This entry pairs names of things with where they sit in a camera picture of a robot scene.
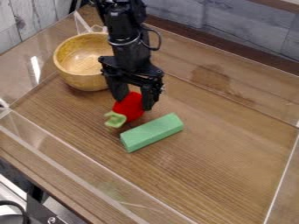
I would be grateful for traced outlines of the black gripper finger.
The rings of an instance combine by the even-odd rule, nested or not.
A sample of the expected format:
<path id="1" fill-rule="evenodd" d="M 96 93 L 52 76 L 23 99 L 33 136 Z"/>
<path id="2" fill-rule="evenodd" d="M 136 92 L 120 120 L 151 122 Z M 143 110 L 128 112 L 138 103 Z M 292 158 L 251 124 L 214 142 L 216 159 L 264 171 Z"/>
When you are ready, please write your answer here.
<path id="1" fill-rule="evenodd" d="M 115 100 L 122 102 L 128 95 L 127 81 L 119 77 L 107 77 L 107 84 Z"/>
<path id="2" fill-rule="evenodd" d="M 163 84 L 146 84 L 142 86 L 142 103 L 143 103 L 143 110 L 150 111 L 155 105 L 155 103 L 159 101 L 160 93 L 163 92 L 162 90 Z"/>

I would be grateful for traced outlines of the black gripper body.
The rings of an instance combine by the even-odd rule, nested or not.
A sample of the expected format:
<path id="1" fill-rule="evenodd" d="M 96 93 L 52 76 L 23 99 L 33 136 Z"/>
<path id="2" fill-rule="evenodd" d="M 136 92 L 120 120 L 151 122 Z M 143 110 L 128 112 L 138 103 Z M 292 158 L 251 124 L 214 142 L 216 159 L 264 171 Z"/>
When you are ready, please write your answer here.
<path id="1" fill-rule="evenodd" d="M 150 86 L 152 89 L 163 87 L 164 71 L 152 64 L 151 51 L 160 46 L 151 47 L 150 38 L 108 39 L 113 55 L 101 55 L 101 73 L 111 89 L 126 89 L 127 85 Z"/>

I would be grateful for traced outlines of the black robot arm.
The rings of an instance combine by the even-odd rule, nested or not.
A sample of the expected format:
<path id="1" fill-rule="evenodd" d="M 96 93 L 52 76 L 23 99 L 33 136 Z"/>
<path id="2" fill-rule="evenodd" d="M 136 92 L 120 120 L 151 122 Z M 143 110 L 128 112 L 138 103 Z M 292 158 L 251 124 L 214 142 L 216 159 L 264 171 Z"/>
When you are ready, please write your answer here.
<path id="1" fill-rule="evenodd" d="M 140 87 L 143 110 L 152 109 L 163 92 L 164 71 L 151 62 L 148 32 L 162 36 L 144 25 L 147 13 L 143 0 L 96 0 L 97 14 L 107 27 L 107 42 L 112 56 L 97 58 L 111 94 L 122 102 L 130 93 L 128 85 Z"/>

